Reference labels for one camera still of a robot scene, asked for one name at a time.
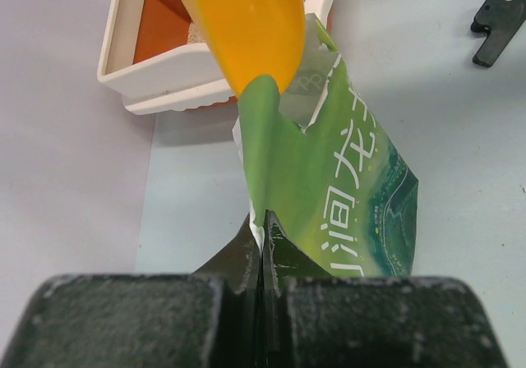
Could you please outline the black bag clip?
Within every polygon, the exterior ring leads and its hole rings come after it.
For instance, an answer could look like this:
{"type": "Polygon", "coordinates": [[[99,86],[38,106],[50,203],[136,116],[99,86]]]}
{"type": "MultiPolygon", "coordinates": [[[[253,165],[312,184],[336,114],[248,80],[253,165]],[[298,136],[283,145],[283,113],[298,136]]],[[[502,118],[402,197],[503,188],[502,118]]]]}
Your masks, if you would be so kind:
{"type": "Polygon", "coordinates": [[[524,22],[525,0],[485,0],[470,26],[474,34],[486,36],[473,63],[492,67],[524,22]]]}

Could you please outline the green litter bag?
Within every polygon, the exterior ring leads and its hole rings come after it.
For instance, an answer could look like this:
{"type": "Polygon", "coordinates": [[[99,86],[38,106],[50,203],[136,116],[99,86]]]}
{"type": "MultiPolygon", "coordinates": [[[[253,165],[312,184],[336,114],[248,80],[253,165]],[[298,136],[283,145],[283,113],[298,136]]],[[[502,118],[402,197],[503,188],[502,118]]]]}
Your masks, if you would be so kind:
{"type": "Polygon", "coordinates": [[[408,276],[418,179],[351,83],[317,16],[286,91],[258,76],[238,99],[234,139],[250,197],[249,227],[265,244],[273,212],[286,237],[329,274],[408,276]]]}

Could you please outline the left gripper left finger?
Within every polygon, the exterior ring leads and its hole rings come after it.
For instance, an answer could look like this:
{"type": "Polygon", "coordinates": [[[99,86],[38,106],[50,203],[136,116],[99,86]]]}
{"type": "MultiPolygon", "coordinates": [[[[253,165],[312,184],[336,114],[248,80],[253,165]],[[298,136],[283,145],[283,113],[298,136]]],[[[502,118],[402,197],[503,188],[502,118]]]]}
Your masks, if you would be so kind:
{"type": "Polygon", "coordinates": [[[4,367],[255,367],[260,252],[243,224],[192,274],[65,274],[30,299],[4,367]]]}

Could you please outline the orange plastic scoop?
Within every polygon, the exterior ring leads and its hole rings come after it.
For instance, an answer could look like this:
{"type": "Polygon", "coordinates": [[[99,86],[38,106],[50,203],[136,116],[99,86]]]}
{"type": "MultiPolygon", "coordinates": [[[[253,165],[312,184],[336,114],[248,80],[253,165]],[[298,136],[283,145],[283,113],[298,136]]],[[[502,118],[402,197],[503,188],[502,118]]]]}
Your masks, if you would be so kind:
{"type": "Polygon", "coordinates": [[[235,95],[260,75],[285,91],[302,60],[303,0],[181,0],[235,95]]]}

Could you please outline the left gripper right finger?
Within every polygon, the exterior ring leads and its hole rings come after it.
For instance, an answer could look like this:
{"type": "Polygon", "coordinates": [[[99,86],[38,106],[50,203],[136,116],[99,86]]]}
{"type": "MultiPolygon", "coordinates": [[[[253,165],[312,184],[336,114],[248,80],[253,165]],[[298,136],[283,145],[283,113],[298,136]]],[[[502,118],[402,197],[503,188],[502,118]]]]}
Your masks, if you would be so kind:
{"type": "Polygon", "coordinates": [[[504,367],[490,320],[456,278],[338,278],[265,215],[268,367],[504,367]]]}

